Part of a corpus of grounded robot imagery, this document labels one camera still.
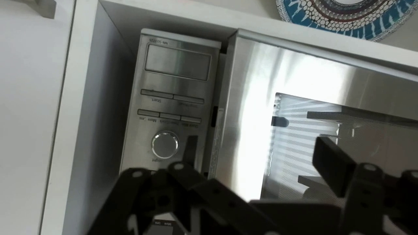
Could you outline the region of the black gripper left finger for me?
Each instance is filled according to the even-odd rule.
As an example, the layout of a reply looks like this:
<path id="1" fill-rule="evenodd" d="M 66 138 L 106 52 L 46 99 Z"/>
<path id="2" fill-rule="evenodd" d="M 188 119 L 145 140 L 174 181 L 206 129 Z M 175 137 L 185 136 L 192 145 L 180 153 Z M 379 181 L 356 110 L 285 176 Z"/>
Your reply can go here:
<path id="1" fill-rule="evenodd" d="M 162 214 L 172 215 L 188 235 L 279 235 L 253 205 L 181 162 L 158 171 L 125 170 L 87 235 L 144 235 Z"/>

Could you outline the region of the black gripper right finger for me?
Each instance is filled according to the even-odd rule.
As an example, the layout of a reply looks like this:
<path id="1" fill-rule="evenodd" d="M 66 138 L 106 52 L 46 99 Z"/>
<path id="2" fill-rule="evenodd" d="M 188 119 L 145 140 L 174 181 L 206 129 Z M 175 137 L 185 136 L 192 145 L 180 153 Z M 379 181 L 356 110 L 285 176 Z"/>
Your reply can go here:
<path id="1" fill-rule="evenodd" d="M 406 235 L 418 235 L 417 170 L 392 176 L 373 163 L 354 162 L 328 137 L 316 138 L 312 165 L 345 200 L 342 235 L 385 235 L 385 217 Z"/>

